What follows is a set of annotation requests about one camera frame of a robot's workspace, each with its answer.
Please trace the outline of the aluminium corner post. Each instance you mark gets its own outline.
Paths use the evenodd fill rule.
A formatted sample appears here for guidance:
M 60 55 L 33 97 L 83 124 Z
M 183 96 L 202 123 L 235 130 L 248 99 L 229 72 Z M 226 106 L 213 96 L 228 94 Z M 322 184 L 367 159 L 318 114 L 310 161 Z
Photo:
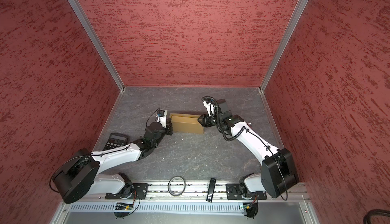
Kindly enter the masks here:
M 109 58 L 106 50 L 104 49 L 103 44 L 101 43 L 97 33 L 95 32 L 94 28 L 92 27 L 92 24 L 90 23 L 90 21 L 86 15 L 85 11 L 83 10 L 80 2 L 78 0 L 67 0 L 67 1 L 71 5 L 77 18 L 79 19 L 80 23 L 82 24 L 85 32 L 87 33 L 89 39 L 91 40 L 91 42 L 92 42 L 94 48 L 96 49 L 97 53 L 99 54 L 100 58 L 104 62 L 111 77 L 114 79 L 119 90 L 121 92 L 123 92 L 125 90 L 126 86 L 125 86 L 124 82 L 122 81 L 120 75 L 118 74 L 111 59 Z
M 260 93 L 261 94 L 265 93 L 266 87 L 267 87 L 283 53 L 284 53 L 285 48 L 288 45 L 288 42 L 289 42 L 298 22 L 303 14 L 303 11 L 304 11 L 308 1 L 309 0 L 298 0 L 297 1 L 296 6 L 293 10 L 293 13 L 292 13 L 292 15 L 288 21 L 288 24 L 286 26 L 286 29 L 283 33 L 283 36 L 280 40 L 280 43 L 279 43 L 279 45 L 275 51 L 275 54 L 271 60 L 270 66 L 267 70 L 267 73 L 266 73 L 266 75 L 265 75 L 265 77 L 260 85 Z

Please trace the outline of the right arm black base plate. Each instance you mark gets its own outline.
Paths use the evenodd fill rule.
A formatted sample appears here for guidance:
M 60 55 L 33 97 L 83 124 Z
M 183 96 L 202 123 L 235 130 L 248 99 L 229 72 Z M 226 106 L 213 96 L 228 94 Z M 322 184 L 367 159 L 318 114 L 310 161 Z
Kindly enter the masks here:
M 244 184 L 226 184 L 226 195 L 228 200 L 267 200 L 265 191 L 250 192 Z

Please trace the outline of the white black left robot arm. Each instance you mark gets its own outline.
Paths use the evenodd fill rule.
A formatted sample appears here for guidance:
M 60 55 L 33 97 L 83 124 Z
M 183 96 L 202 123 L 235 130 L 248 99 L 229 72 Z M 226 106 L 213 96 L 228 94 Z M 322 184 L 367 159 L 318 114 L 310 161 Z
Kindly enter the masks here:
M 54 184 L 66 204 L 74 203 L 86 195 L 107 194 L 118 199 L 132 199 L 135 190 L 132 181 L 124 173 L 107 175 L 103 172 L 146 158 L 154 152 L 166 135 L 173 134 L 170 120 L 152 122 L 145 134 L 128 145 L 115 149 L 90 152 L 81 149 L 52 175 Z

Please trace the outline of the left rear aluminium corner post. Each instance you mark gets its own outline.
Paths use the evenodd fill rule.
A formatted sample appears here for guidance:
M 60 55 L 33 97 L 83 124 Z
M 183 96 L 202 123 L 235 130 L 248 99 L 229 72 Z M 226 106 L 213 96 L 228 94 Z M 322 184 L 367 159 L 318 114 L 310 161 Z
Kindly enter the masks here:
M 104 62 L 111 77 L 114 79 L 119 90 L 121 92 L 123 92 L 125 90 L 126 86 L 125 86 L 124 82 L 122 81 L 120 75 L 118 74 L 111 59 L 109 58 L 106 50 L 104 49 L 103 44 L 101 43 L 97 33 L 95 32 L 94 28 L 92 27 L 92 24 L 90 23 L 90 21 L 86 15 L 85 11 L 83 10 L 80 2 L 78 0 L 67 0 L 67 1 L 71 5 L 77 18 L 79 19 L 80 23 L 82 24 L 85 32 L 87 33 L 89 39 L 91 40 L 91 42 L 92 42 L 94 48 L 96 49 L 97 53 L 99 54 L 100 58 Z

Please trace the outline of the right rear aluminium corner post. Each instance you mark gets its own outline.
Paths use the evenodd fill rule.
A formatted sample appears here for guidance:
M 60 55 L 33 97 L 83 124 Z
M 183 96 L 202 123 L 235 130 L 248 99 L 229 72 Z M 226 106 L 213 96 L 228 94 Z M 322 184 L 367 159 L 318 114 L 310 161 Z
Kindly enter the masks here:
M 260 93 L 261 94 L 265 93 L 266 87 L 267 87 L 283 53 L 284 53 L 285 48 L 288 45 L 288 42 L 289 42 L 298 22 L 303 14 L 303 11 L 304 11 L 308 1 L 309 0 L 298 0 L 297 1 L 296 6 L 293 10 L 293 13 L 292 13 L 292 15 L 288 21 L 288 24 L 286 26 L 286 29 L 283 33 L 283 36 L 280 40 L 280 43 L 279 43 L 279 45 L 275 51 L 275 54 L 271 60 L 270 66 L 267 70 L 267 73 L 266 73 L 266 75 L 265 75 L 265 77 L 260 85 Z

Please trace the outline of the brown cardboard box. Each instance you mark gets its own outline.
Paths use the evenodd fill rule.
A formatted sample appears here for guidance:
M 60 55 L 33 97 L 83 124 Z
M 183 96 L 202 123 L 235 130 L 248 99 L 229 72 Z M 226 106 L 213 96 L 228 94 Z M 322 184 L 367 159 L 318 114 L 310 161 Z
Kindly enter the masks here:
M 200 115 L 171 113 L 173 132 L 204 134 L 204 127 L 198 122 Z

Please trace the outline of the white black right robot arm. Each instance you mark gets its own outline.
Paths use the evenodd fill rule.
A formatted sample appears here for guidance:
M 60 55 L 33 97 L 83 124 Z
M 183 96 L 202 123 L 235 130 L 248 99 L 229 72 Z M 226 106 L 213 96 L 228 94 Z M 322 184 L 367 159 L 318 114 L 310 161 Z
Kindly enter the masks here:
M 249 199 L 257 192 L 272 198 L 288 199 L 288 190 L 300 182 L 292 153 L 278 148 L 257 134 L 240 116 L 233 115 L 224 99 L 202 98 L 207 113 L 198 118 L 205 128 L 216 127 L 225 141 L 238 140 L 261 163 L 261 173 L 249 174 L 239 181 L 239 194 Z

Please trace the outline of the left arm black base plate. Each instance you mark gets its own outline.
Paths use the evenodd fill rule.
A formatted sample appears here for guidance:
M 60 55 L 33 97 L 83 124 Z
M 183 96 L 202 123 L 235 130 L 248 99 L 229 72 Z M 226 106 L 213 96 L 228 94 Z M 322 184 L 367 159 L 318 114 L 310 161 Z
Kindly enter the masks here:
M 132 186 L 126 184 L 117 194 L 107 193 L 105 195 L 105 199 L 121 201 L 130 201 L 135 199 L 145 200 L 148 188 L 148 183 L 133 183 Z

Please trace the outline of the black rectangular remote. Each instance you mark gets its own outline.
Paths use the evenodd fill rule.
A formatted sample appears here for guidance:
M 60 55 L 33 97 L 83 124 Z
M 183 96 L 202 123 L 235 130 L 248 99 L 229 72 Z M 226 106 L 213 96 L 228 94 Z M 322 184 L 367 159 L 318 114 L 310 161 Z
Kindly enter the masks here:
M 206 197 L 206 201 L 209 202 L 209 203 L 211 203 L 212 200 L 213 200 L 215 185 L 216 185 L 216 179 L 215 178 L 211 178 L 210 182 L 209 182 L 209 185 L 208 185 L 208 193 L 207 193 L 207 197 Z

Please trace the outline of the black desk calculator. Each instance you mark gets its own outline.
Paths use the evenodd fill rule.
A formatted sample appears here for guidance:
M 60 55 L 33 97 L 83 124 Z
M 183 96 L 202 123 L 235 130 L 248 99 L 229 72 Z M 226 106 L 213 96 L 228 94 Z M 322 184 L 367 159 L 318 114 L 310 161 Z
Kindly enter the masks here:
M 129 137 L 125 134 L 111 133 L 103 151 L 128 145 Z

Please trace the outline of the aluminium front frame rail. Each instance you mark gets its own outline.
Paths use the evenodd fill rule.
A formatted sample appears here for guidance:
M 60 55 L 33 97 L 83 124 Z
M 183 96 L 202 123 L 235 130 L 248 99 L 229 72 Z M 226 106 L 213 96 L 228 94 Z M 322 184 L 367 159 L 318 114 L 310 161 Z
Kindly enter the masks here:
M 174 180 L 172 183 L 168 183 L 167 181 L 152 181 L 148 182 L 148 184 L 149 188 L 145 198 L 146 201 L 206 201 L 209 182 L 183 182 L 182 180 Z M 267 200 L 228 200 L 226 195 L 226 184 L 228 183 L 216 183 L 212 202 L 282 201 L 282 196 L 274 198 L 268 193 L 266 193 Z M 107 193 L 109 193 L 107 190 L 101 190 L 99 193 L 86 194 L 83 197 L 76 196 L 75 199 L 65 200 L 65 203 L 71 204 L 77 201 L 104 201 L 107 200 L 105 199 Z

